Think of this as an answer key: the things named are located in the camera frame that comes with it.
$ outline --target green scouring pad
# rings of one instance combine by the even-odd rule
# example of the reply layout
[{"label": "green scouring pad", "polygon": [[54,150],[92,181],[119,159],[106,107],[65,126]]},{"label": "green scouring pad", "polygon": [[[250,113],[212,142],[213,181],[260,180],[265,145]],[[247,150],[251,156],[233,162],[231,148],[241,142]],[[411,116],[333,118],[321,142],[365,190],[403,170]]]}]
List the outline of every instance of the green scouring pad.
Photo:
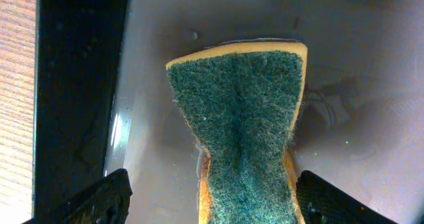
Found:
[{"label": "green scouring pad", "polygon": [[177,106],[207,154],[199,223],[303,223],[293,165],[283,156],[306,54],[297,42],[245,42],[166,65]]}]

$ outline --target abrasive fiber surface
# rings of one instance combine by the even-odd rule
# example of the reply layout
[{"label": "abrasive fiber surface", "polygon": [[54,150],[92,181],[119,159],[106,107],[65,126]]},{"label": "abrasive fiber surface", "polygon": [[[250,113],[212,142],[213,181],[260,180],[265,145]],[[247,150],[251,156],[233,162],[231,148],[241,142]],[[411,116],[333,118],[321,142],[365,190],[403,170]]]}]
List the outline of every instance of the abrasive fiber surface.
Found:
[{"label": "abrasive fiber surface", "polygon": [[234,53],[167,70],[177,106],[210,153],[209,223],[296,223],[282,164],[302,61],[280,51]]}]

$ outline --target wooden table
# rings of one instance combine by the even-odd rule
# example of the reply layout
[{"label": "wooden table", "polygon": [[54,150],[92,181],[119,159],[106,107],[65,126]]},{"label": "wooden table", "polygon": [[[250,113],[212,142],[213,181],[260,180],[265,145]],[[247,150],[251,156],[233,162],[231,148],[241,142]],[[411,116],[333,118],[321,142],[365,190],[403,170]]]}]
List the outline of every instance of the wooden table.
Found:
[{"label": "wooden table", "polygon": [[36,0],[0,0],[0,216],[22,223],[32,209]]}]

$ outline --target scouring pad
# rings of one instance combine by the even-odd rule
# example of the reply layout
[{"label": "scouring pad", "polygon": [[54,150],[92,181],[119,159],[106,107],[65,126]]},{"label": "scouring pad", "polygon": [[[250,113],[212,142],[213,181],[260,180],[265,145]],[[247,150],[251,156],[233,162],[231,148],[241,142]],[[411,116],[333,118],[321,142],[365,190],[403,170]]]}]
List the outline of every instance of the scouring pad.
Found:
[{"label": "scouring pad", "polygon": [[298,42],[244,42],[166,64],[177,106],[206,153],[199,223],[303,223],[285,151],[306,55]]}]

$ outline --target yellow sponge edge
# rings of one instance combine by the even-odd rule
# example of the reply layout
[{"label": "yellow sponge edge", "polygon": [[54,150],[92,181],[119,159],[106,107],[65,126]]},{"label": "yellow sponge edge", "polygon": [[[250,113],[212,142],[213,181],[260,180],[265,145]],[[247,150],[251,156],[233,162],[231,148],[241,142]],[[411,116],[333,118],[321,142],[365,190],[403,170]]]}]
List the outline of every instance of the yellow sponge edge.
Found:
[{"label": "yellow sponge edge", "polygon": [[[269,52],[269,51],[284,51],[292,52],[297,54],[302,59],[302,86],[299,101],[297,102],[297,109],[293,121],[291,122],[290,129],[294,129],[295,121],[299,113],[299,107],[303,95],[303,87],[305,86],[305,75],[306,75],[306,63],[307,63],[307,47],[300,42],[241,42],[234,44],[222,45],[207,50],[202,50],[200,52],[195,52],[193,54],[183,56],[181,58],[176,58],[171,62],[166,64],[166,69],[174,66],[175,64],[180,64],[187,61],[194,61],[198,59],[212,58],[216,56],[222,56],[232,53],[248,53],[248,52]],[[200,191],[199,191],[199,224],[207,224],[211,214],[210,206],[212,198],[210,196],[209,190],[207,188],[207,175],[209,170],[209,155],[207,150],[205,151],[207,155],[203,157],[202,160],[202,169],[200,175]],[[305,223],[303,216],[300,211],[299,204],[296,199],[296,180],[297,173],[294,166],[293,158],[289,152],[286,150],[283,155],[283,165],[285,171],[288,174],[288,186],[291,191],[291,197],[293,206],[296,212],[297,220],[300,224]]]}]

